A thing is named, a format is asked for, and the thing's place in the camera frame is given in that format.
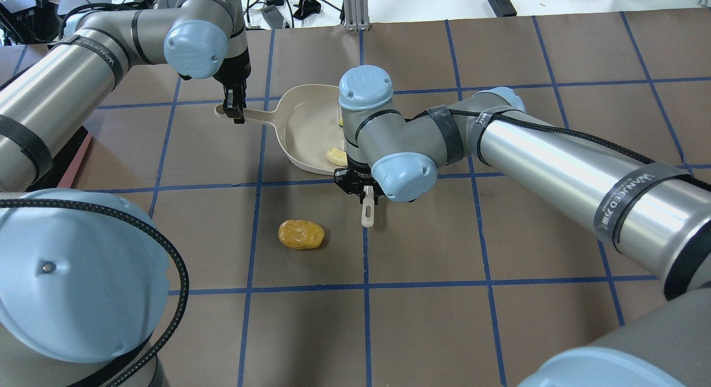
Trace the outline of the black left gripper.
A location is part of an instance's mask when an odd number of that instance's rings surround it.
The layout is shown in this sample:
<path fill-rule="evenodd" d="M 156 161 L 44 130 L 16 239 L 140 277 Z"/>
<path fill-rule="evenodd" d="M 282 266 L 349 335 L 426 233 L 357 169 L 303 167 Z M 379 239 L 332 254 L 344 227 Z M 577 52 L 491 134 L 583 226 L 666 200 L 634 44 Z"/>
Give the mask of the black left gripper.
<path fill-rule="evenodd" d="M 247 78 L 251 75 L 249 49 L 225 58 L 220 66 L 220 84 L 223 86 L 223 112 L 233 119 L 234 124 L 244 124 L 246 108 Z"/>

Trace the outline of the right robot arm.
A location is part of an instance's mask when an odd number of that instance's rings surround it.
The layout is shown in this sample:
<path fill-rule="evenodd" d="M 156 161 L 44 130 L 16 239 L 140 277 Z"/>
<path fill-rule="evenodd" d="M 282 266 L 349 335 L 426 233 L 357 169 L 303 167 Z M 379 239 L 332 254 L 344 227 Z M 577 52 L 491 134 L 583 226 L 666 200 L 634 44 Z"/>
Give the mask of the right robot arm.
<path fill-rule="evenodd" d="M 348 194 L 393 202 L 434 187 L 440 167 L 477 157 L 655 275 L 667 304 L 546 361 L 522 386 L 709 385 L 709 184 L 594 135 L 528 115 L 498 87 L 404 118 L 383 69 L 338 86 Z"/>

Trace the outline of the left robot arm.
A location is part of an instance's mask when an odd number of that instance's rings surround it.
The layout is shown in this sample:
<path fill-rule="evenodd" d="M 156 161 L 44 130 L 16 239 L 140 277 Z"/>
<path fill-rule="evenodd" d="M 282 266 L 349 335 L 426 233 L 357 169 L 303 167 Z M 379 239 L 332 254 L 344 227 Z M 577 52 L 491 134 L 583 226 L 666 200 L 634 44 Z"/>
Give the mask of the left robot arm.
<path fill-rule="evenodd" d="M 140 207 L 28 188 L 132 67 L 213 77 L 243 121 L 241 0 L 94 12 L 2 89 L 2 385 L 168 386 L 158 352 L 181 322 L 186 265 Z"/>

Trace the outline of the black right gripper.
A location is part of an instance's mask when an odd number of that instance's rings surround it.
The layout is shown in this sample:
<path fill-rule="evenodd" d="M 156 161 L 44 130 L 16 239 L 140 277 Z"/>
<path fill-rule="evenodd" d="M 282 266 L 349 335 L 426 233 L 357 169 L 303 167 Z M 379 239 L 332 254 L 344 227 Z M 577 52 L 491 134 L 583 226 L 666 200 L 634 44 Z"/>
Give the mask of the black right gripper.
<path fill-rule="evenodd" d="M 345 168 L 336 168 L 333 172 L 333 182 L 346 194 L 357 195 L 360 203 L 365 202 L 366 187 L 372 188 L 375 205 L 378 205 L 380 197 L 384 196 L 380 184 L 368 166 L 349 164 Z"/>

